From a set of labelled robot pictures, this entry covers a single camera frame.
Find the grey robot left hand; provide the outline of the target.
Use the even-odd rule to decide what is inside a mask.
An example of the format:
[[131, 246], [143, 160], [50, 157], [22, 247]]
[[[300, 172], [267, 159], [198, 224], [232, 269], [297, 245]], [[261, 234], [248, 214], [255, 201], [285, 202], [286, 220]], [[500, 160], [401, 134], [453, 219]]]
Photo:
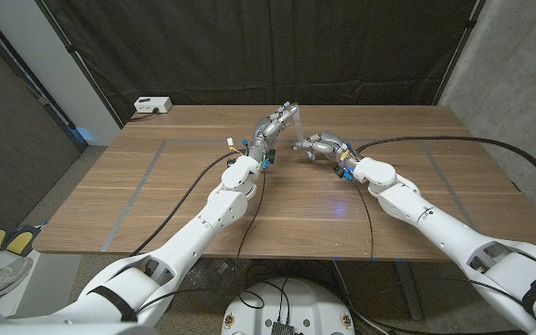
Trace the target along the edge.
[[304, 140], [300, 108], [297, 103], [288, 101], [273, 114], [265, 116], [256, 125], [252, 139], [247, 148], [247, 156], [254, 158], [262, 169], [267, 169], [275, 162], [275, 144], [279, 133], [289, 125], [292, 119], [298, 141]]

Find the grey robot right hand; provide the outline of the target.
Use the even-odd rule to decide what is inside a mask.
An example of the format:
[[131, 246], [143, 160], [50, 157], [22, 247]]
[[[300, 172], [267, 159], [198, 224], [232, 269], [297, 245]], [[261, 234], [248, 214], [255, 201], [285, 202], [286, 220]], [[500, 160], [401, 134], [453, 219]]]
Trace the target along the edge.
[[335, 174], [348, 181], [354, 178], [354, 169], [360, 161], [349, 143], [343, 142], [339, 137], [327, 131], [297, 141], [294, 148], [304, 150], [311, 160], [315, 160], [316, 153], [323, 154], [335, 163], [333, 167]]

